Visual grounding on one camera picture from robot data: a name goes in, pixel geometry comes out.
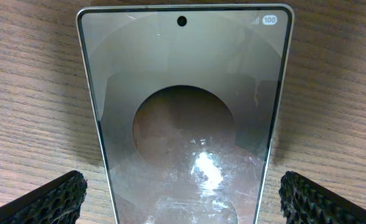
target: black textured object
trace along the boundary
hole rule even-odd
[[[366,223],[366,210],[296,172],[281,179],[281,210],[287,224]]]
[[[71,171],[0,207],[0,223],[75,223],[87,187],[83,175]]]

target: wood grain surface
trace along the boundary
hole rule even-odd
[[[76,169],[89,180],[78,223],[114,223],[75,14],[196,2],[211,1],[0,1],[0,206]],[[284,222],[287,170],[366,208],[366,1],[286,3],[296,23],[260,223]]]

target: battery icon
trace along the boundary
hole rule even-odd
[[[278,18],[275,15],[266,15],[263,17],[264,25],[274,25],[278,22]]]

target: phone screen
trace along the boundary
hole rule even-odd
[[[119,223],[254,222],[291,17],[284,7],[81,13]]]

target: metallic phone edge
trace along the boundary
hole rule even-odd
[[[286,65],[288,63],[288,56],[289,56],[290,45],[291,45],[291,37],[292,37],[292,33],[293,33],[293,24],[295,23],[295,12],[293,11],[293,8],[289,5],[287,5],[287,4],[189,4],[189,5],[182,4],[182,5],[150,5],[150,6],[91,6],[91,7],[84,7],[76,13],[75,25],[76,25],[76,30],[77,30],[77,33],[78,33],[79,45],[80,45],[81,54],[82,54],[83,66],[85,67],[86,82],[88,84],[88,89],[89,89],[91,108],[93,110],[94,121],[95,121],[95,124],[96,124],[96,132],[97,132],[99,145],[100,145],[100,149],[101,149],[101,155],[103,157],[104,168],[106,170],[108,190],[109,190],[109,194],[110,194],[111,200],[112,200],[112,209],[113,209],[116,224],[120,224],[120,223],[118,223],[118,218],[117,218],[117,215],[116,215],[115,197],[113,196],[112,190],[111,190],[110,179],[109,179],[108,169],[107,169],[108,165],[106,164],[106,159],[105,159],[105,156],[104,156],[105,152],[104,152],[103,144],[101,142],[102,137],[100,136],[100,131],[99,131],[99,127],[98,127],[97,114],[96,114],[96,110],[95,110],[95,107],[94,107],[94,101],[93,101],[91,86],[90,86],[90,82],[89,82],[88,68],[86,66],[85,53],[83,52],[83,46],[82,46],[82,41],[81,41],[79,20],[82,18],[83,14],[88,10],[104,10],[104,9],[184,9],[184,8],[188,8],[188,9],[193,8],[194,9],[194,8],[200,8],[200,7],[206,7],[206,8],[212,9],[212,8],[220,8],[220,7],[266,7],[266,6],[267,7],[284,7],[285,9],[287,9],[291,14],[291,24],[290,24],[290,33],[289,33],[288,43],[287,43],[288,45],[286,46],[285,61],[283,62],[284,66],[283,66],[281,87],[280,87],[280,91],[279,91],[277,112],[275,114],[274,123],[272,124],[273,128],[272,128],[272,131],[271,131],[271,138],[269,140],[270,144],[269,144],[268,152],[267,152],[267,155],[266,155],[267,158],[265,160],[265,162],[266,162],[265,163],[265,172],[264,172],[264,175],[263,175],[263,178],[262,178],[262,185],[261,185],[261,188],[260,188],[260,197],[258,198],[258,205],[257,205],[257,209],[256,209],[256,212],[255,212],[255,217],[254,217],[254,224],[257,224],[258,216],[259,216],[259,213],[260,213],[260,206],[261,206],[261,203],[262,203],[262,197],[263,197],[263,191],[264,191],[264,185],[265,185],[265,178],[267,176],[268,163],[269,163],[269,160],[270,160],[270,154],[271,154],[271,149],[272,149],[272,143],[273,143],[272,136],[273,136],[274,131],[275,131],[275,125],[277,123],[280,104],[281,104],[283,83],[285,81]]]

